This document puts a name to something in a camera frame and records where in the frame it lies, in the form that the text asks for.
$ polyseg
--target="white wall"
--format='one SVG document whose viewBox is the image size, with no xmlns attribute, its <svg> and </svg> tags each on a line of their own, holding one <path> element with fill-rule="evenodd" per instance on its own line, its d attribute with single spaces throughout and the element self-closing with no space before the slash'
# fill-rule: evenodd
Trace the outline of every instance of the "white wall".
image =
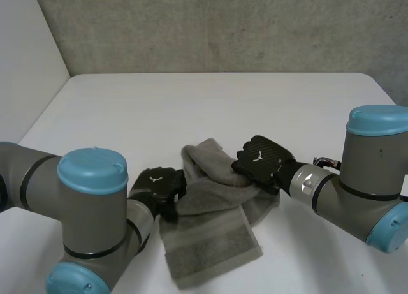
<svg viewBox="0 0 408 294">
<path fill-rule="evenodd" d="M 0 140 L 21 141 L 68 79 L 37 0 L 0 0 Z"/>
</svg>

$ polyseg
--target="gray concrete wall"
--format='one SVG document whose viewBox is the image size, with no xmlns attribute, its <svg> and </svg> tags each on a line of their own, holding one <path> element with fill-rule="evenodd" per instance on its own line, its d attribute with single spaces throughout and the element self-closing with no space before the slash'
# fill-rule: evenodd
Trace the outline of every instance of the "gray concrete wall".
<svg viewBox="0 0 408 294">
<path fill-rule="evenodd" d="M 362 72 L 408 105 L 408 0 L 38 0 L 71 75 Z"/>
</svg>

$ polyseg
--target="black ring band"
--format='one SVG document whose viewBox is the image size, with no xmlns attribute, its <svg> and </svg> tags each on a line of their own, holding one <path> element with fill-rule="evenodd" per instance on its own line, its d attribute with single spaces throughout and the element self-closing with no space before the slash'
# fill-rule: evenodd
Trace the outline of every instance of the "black ring band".
<svg viewBox="0 0 408 294">
<path fill-rule="evenodd" d="M 357 190 L 345 185 L 343 182 L 341 182 L 341 180 L 339 180 L 339 184 L 340 184 L 340 187 L 344 191 L 346 191 L 346 192 L 348 192 L 348 193 L 350 193 L 350 194 L 352 194 L 354 196 L 364 198 L 366 200 L 377 200 L 379 202 L 389 202 L 390 200 L 397 200 L 397 199 L 400 198 L 400 193 L 399 194 L 393 194 L 393 195 L 368 194 L 368 193 L 364 193 L 364 192 L 361 192 L 361 191 L 357 191 Z"/>
<path fill-rule="evenodd" d="M 334 176 L 338 176 L 338 175 L 337 175 L 337 174 L 327 175 L 325 178 L 323 178 L 323 180 L 319 183 L 319 185 L 317 186 L 316 190 L 314 191 L 313 198 L 312 198 L 312 208 L 313 208 L 314 213 L 316 213 L 317 215 L 319 215 L 319 214 L 317 213 L 317 199 L 319 198 L 320 191 L 323 189 L 324 185 L 325 185 L 330 179 L 332 179 Z"/>
<path fill-rule="evenodd" d="M 2 212 L 7 207 L 8 194 L 7 186 L 3 177 L 0 175 L 0 212 Z"/>
<path fill-rule="evenodd" d="M 23 182 L 21 183 L 21 186 L 20 186 L 20 199 L 21 199 L 21 204 L 26 210 L 32 211 L 30 206 L 28 206 L 28 203 L 27 203 L 27 188 L 28 188 L 28 183 L 30 182 L 31 176 L 33 176 L 34 172 L 38 169 L 38 167 L 40 167 L 40 165 L 42 165 L 44 162 L 54 157 L 56 157 L 56 155 L 49 155 L 49 156 L 42 157 L 40 160 L 35 162 L 35 164 L 33 164 L 32 167 L 25 174 Z"/>
<path fill-rule="evenodd" d="M 134 222 L 132 222 L 130 219 L 126 220 L 127 224 L 132 227 L 133 231 L 136 233 L 136 235 L 138 236 L 139 239 L 139 243 L 140 245 L 142 244 L 142 235 L 139 232 L 139 229 L 136 227 L 136 225 L 134 224 Z"/>
<path fill-rule="evenodd" d="M 125 241 L 126 241 L 126 235 L 123 237 L 122 240 L 120 240 L 118 244 L 104 251 L 98 251 L 97 253 L 77 253 L 76 251 L 70 250 L 68 247 L 66 247 L 65 244 L 64 244 L 64 250 L 67 254 L 69 254 L 70 256 L 74 258 L 86 259 L 86 260 L 97 259 L 97 258 L 102 258 L 102 257 L 108 256 L 109 254 L 114 253 L 123 245 L 123 243 L 125 243 Z"/>
</svg>

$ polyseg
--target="cloth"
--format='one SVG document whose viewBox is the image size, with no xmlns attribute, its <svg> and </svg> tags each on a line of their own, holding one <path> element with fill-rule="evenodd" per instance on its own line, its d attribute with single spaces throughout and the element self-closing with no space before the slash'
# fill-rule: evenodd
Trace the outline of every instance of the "cloth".
<svg viewBox="0 0 408 294">
<path fill-rule="evenodd" d="M 231 168 L 234 159 L 214 140 L 182 149 L 186 195 L 177 223 L 160 220 L 170 274 L 179 287 L 197 285 L 259 258 L 251 225 L 279 204 Z"/>
</svg>

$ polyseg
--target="table surface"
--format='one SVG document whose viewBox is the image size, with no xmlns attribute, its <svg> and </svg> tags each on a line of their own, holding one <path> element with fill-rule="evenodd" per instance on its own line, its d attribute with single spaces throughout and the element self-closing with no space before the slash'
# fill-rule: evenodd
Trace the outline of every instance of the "table surface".
<svg viewBox="0 0 408 294">
<path fill-rule="evenodd" d="M 348 114 L 368 104 L 393 102 L 372 78 L 357 73 L 79 75 L 21 144 L 58 155 L 93 146 L 119 151 L 128 162 L 130 187 L 145 168 L 180 168 L 181 148 L 206 138 L 215 138 L 231 156 L 252 136 L 263 135 L 299 161 L 341 159 Z M 15 268 L 9 275 L 32 276 L 31 287 L 42 283 L 62 252 L 59 222 L 20 209 L 2 215 L 7 239 L 0 239 L 0 252 L 9 254 L 2 261 L 13 260 Z M 156 225 L 113 293 L 407 293 L 408 244 L 382 254 L 284 193 L 254 234 L 261 258 L 180 291 Z"/>
</svg>

